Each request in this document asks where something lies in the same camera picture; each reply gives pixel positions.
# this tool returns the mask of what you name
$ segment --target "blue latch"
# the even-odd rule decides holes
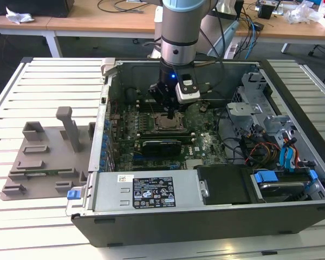
[[[291,160],[293,159],[294,150],[290,147],[282,147],[279,155],[279,164],[282,165],[289,172],[293,172],[294,169],[291,167]]]
[[[312,178],[312,180],[316,180],[318,178],[318,174],[314,170],[310,170],[309,175]]]
[[[66,195],[68,200],[81,199],[81,191],[79,190],[70,190]]]
[[[260,171],[254,174],[257,183],[274,183],[278,181],[274,171]]]

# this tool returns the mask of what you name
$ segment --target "floor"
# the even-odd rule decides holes
[[[146,57],[151,47],[134,44],[132,39],[59,37],[64,57]],[[281,53],[282,44],[258,43],[250,59],[293,59],[307,64],[320,78],[325,78],[325,49],[316,49],[314,55],[307,54],[312,45],[292,44],[287,54]],[[0,93],[9,81],[22,57],[51,57],[44,38],[39,36],[0,35]]]

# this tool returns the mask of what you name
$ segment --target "robotic arm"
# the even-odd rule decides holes
[[[144,0],[162,5],[161,62],[157,84],[149,93],[163,105],[168,118],[200,98],[193,61],[202,19],[218,0]]]

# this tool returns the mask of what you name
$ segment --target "power supply label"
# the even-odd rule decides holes
[[[133,179],[133,207],[135,209],[175,206],[172,177]]]

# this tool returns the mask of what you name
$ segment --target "motherboard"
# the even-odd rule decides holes
[[[227,163],[216,131],[219,109],[204,102],[173,119],[152,104],[113,106],[114,171],[186,170]]]

